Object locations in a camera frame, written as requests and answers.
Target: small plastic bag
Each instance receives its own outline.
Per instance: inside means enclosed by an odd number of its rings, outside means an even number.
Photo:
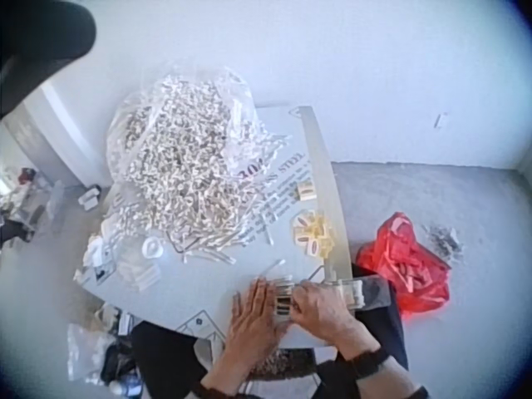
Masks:
[[[106,358],[106,350],[115,339],[106,332],[89,331],[77,324],[69,324],[67,341],[68,379],[97,381]]]
[[[47,202],[47,214],[50,220],[54,220],[61,208],[63,199],[65,198],[65,185],[58,180],[53,185],[50,192],[50,199]]]
[[[378,275],[327,282],[336,287],[349,310],[367,311],[390,306],[390,286]]]

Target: red plastic bag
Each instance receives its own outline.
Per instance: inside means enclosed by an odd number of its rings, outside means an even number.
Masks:
[[[376,241],[362,246],[357,265],[393,283],[403,316],[438,309],[449,301],[449,265],[416,242],[412,222],[401,212],[384,222]]]

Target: hand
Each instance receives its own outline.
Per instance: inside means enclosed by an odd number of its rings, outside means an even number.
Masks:
[[[366,327],[349,313],[336,288],[303,281],[293,290],[292,301],[290,318],[313,336],[337,347],[347,360],[380,347]]]
[[[249,287],[245,303],[233,297],[233,317],[225,351],[202,380],[207,388],[234,395],[251,370],[278,346],[289,324],[275,325],[275,287],[261,278]]]

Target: white wall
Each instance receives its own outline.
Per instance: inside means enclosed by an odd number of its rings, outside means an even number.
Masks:
[[[232,67],[259,104],[312,105],[333,160],[514,168],[532,139],[530,33],[507,2],[82,3],[96,45],[52,84],[102,156],[143,70],[182,57]]]

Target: left hand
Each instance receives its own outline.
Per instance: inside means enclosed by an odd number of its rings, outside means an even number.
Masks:
[[[264,278],[253,282],[245,303],[233,297],[233,316],[225,351],[202,380],[206,388],[234,395],[251,370],[278,346],[289,324],[275,325],[275,287]]]
[[[238,353],[239,363],[250,371],[277,348],[288,330],[287,324],[275,326],[275,286],[260,278],[251,284],[243,306],[240,295],[233,297],[233,317],[225,351]]]

